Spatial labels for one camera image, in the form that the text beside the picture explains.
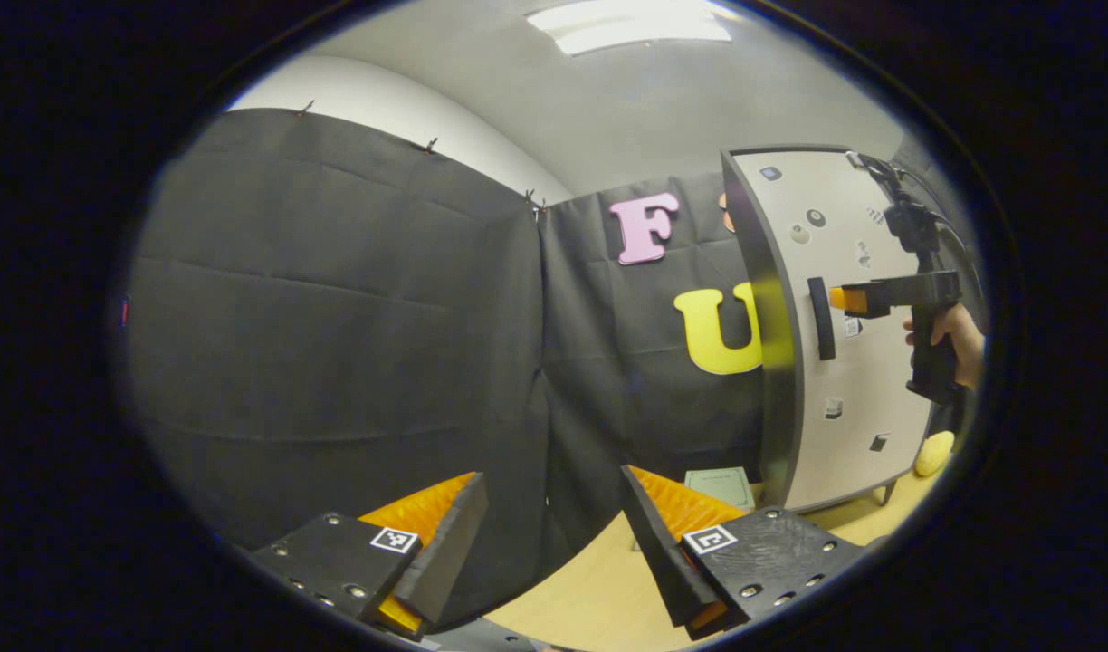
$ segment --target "ceiling light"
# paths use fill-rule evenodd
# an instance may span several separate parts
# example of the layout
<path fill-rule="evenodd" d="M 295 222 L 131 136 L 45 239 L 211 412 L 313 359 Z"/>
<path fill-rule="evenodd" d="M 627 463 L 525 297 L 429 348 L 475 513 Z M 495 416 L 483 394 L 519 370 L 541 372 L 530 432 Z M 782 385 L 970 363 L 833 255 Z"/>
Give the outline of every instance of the ceiling light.
<path fill-rule="evenodd" d="M 701 0 L 588 0 L 526 17 L 566 54 L 660 40 L 730 42 Z"/>

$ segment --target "hand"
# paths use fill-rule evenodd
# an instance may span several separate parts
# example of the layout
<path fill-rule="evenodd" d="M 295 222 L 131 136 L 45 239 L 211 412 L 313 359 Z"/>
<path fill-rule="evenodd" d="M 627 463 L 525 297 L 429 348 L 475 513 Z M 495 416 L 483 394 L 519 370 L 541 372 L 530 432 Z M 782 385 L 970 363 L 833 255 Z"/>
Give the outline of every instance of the hand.
<path fill-rule="evenodd" d="M 913 330 L 913 318 L 905 318 L 904 329 Z M 952 349 L 956 350 L 956 381 L 965 388 L 976 388 L 981 368 L 984 367 L 985 337 L 977 330 L 972 315 L 963 305 L 956 304 L 936 315 L 936 323 L 932 327 L 932 346 L 938 345 L 944 335 L 948 335 Z M 911 332 L 904 342 L 910 347 L 915 346 Z"/>

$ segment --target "ceiling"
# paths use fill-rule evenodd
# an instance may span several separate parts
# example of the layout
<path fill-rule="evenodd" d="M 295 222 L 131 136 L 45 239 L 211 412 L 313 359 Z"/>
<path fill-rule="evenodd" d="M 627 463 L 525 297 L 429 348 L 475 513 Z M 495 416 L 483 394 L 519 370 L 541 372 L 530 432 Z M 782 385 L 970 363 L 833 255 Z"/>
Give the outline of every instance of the ceiling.
<path fill-rule="evenodd" d="M 903 132 L 798 38 L 727 12 L 732 42 L 650 42 L 567 57 L 525 13 L 558 0 L 413 0 L 309 54 L 358 59 L 454 100 L 575 195 L 717 172 L 745 145 L 851 145 L 878 156 Z"/>

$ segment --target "circular button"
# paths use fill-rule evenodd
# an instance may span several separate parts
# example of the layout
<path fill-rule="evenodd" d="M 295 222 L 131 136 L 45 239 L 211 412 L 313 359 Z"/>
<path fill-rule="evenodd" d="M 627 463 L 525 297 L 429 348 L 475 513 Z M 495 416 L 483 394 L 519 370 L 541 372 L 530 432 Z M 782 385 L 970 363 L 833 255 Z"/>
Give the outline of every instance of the circular button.
<path fill-rule="evenodd" d="M 791 240 L 806 245 L 811 241 L 811 231 L 807 231 L 807 228 L 799 224 L 793 224 L 791 225 Z"/>
<path fill-rule="evenodd" d="M 823 227 L 823 225 L 828 224 L 828 218 L 823 217 L 822 212 L 810 210 L 808 211 L 808 223 L 814 227 Z"/>

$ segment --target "wooden floor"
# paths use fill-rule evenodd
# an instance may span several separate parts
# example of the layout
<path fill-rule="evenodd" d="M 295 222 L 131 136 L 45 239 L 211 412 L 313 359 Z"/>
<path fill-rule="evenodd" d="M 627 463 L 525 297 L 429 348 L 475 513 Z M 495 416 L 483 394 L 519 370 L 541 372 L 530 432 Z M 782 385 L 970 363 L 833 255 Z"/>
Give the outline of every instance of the wooden floor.
<path fill-rule="evenodd" d="M 858 546 L 901 524 L 933 487 L 912 471 L 897 480 L 885 507 L 883 490 L 803 515 Z M 752 486 L 758 500 L 761 486 Z M 670 626 L 650 569 L 634 550 L 634 533 L 619 515 L 575 558 L 520 598 L 485 619 L 520 634 L 588 652 L 666 652 L 695 644 L 683 628 Z"/>

